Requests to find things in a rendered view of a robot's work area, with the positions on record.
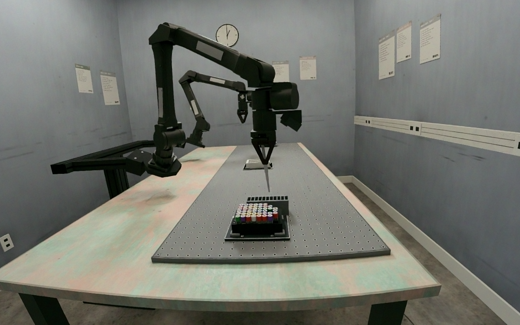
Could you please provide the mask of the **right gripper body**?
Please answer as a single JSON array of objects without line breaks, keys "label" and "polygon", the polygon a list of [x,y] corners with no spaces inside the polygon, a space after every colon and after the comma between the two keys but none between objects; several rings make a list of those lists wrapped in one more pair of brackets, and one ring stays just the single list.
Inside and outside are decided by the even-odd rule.
[{"label": "right gripper body", "polygon": [[262,112],[272,111],[272,109],[252,111],[253,130],[251,131],[251,141],[276,140],[276,131],[263,131]]}]

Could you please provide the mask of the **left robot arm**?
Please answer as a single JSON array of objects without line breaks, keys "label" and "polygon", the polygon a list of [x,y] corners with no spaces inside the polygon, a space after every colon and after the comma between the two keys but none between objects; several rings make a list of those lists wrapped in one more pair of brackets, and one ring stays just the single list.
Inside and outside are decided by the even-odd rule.
[{"label": "left robot arm", "polygon": [[[203,116],[204,114],[201,112],[200,106],[198,105],[195,95],[190,87],[190,83],[192,82],[208,83],[214,86],[225,87],[230,90],[237,91],[239,92],[238,101],[242,101],[242,109],[247,109],[248,103],[250,103],[249,106],[252,108],[252,91],[246,90],[245,84],[243,82],[222,79],[189,70],[179,80],[179,83],[181,84],[182,89],[185,92],[186,98],[189,101],[190,108],[192,109],[195,119],[197,121],[194,131],[192,132],[192,134],[190,134],[189,138],[186,138],[187,140],[202,144],[201,141],[203,132],[208,132],[210,130],[210,124],[205,120],[205,117]],[[248,102],[243,102],[246,101],[246,99]]]}]

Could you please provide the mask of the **white tube carrier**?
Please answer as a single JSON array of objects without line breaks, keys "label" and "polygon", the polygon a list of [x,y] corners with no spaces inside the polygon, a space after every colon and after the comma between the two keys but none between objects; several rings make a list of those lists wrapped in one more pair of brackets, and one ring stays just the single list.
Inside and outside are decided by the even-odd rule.
[{"label": "white tube carrier", "polygon": [[247,160],[246,168],[264,168],[261,160]]}]

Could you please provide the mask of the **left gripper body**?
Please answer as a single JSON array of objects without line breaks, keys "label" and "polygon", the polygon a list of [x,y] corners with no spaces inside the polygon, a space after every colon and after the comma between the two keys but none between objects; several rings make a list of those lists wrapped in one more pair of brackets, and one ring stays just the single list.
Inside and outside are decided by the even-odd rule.
[{"label": "left gripper body", "polygon": [[248,109],[242,109],[242,101],[239,102],[239,109],[237,109],[237,113],[248,112]]}]

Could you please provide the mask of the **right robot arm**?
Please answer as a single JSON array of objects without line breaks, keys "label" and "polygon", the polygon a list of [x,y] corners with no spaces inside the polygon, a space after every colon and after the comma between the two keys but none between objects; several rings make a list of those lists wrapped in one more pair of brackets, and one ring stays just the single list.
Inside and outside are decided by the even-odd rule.
[{"label": "right robot arm", "polygon": [[280,123],[286,127],[296,132],[301,127],[302,110],[296,110],[299,105],[297,83],[273,82],[276,72],[267,62],[167,22],[158,26],[149,38],[149,45],[152,45],[155,61],[158,98],[158,124],[154,125],[153,133],[156,150],[148,162],[149,168],[168,172],[177,159],[172,154],[173,147],[182,147],[186,141],[182,124],[177,122],[175,114],[172,77],[172,50],[175,45],[216,62],[247,80],[248,87],[256,88],[251,92],[252,110],[289,110],[262,112],[263,131],[277,130],[276,114],[283,114]]}]

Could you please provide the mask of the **black vial rack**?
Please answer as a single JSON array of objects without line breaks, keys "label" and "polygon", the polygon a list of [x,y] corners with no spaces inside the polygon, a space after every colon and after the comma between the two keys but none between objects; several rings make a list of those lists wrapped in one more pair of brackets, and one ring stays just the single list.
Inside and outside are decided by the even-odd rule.
[{"label": "black vial rack", "polygon": [[263,224],[237,224],[235,216],[237,215],[237,212],[235,213],[234,219],[232,221],[232,233],[233,234],[240,234],[240,235],[268,235],[268,234],[275,234],[279,232],[283,232],[283,225],[282,225],[282,212],[281,209],[278,210],[278,221],[273,221],[273,223],[263,223]]}]

